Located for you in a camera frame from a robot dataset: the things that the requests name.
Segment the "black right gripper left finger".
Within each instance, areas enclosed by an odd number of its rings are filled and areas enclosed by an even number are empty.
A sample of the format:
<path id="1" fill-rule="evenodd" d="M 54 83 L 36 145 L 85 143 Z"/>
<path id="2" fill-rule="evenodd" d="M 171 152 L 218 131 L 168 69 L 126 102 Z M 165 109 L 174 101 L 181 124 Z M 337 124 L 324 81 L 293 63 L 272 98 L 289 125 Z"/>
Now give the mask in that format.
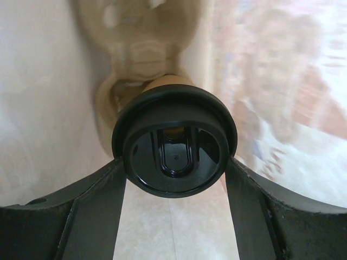
<path id="1" fill-rule="evenodd" d="M 112 259 L 126 173 L 113 160 L 25 205 L 1 208 L 1 259 Z"/>

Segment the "cream paper takeout bag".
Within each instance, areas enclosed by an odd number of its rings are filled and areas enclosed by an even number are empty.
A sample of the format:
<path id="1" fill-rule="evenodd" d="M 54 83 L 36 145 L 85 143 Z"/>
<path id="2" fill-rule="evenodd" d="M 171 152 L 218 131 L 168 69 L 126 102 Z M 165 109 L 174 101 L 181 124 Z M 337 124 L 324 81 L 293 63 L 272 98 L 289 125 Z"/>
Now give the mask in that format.
<path id="1" fill-rule="evenodd" d="M 121 160 L 104 151 L 95 117 L 110 60 L 76 2 L 1 1 L 1 208 Z M 201 89 L 236 124 L 231 158 L 346 209 L 346 1 L 209 3 Z M 112 259 L 240 259 L 226 171 L 184 198 L 152 195 L 126 175 Z"/>

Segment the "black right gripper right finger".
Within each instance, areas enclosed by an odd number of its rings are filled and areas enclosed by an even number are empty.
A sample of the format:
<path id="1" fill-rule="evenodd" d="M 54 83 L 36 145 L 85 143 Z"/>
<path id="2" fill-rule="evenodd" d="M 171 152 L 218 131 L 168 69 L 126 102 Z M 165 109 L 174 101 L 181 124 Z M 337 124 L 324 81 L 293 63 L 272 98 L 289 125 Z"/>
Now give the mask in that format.
<path id="1" fill-rule="evenodd" d="M 240 259 L 346 259 L 346 209 L 228 160 L 226 186 Z"/>

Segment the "brown paper coffee cup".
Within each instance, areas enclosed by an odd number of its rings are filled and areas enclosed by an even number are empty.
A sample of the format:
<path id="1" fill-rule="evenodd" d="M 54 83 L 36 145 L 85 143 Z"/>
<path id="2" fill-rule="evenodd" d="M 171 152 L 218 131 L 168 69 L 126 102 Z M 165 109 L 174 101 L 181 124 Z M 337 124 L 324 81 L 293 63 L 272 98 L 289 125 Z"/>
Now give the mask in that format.
<path id="1" fill-rule="evenodd" d="M 148 91 L 150 89 L 166 86 L 166 85 L 189 85 L 193 86 L 193 82 L 186 77 L 179 75 L 164 75 L 153 81 L 151 81 L 144 89 L 143 92 Z"/>

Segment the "cardboard carrier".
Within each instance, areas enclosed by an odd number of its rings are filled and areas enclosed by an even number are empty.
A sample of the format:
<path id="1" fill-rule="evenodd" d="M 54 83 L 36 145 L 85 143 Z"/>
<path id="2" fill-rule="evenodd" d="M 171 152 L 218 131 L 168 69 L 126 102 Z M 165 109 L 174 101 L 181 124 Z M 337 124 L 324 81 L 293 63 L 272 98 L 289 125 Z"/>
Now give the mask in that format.
<path id="1" fill-rule="evenodd" d="M 77 1 L 80 23 L 110 60 L 95 96 L 98 136 L 107 155 L 124 107 L 164 75 L 207 87 L 209 1 Z"/>

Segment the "black plastic cup lid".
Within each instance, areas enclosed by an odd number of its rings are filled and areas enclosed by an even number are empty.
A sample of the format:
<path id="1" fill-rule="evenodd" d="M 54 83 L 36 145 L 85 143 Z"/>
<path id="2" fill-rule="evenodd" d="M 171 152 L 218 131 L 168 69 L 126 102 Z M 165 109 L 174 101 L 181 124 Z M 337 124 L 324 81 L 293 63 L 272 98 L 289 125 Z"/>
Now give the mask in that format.
<path id="1" fill-rule="evenodd" d="M 187 84 L 147 90 L 121 112 L 112 153 L 129 181 L 163 198 L 184 198 L 214 185 L 237 148 L 236 124 L 208 91 Z"/>

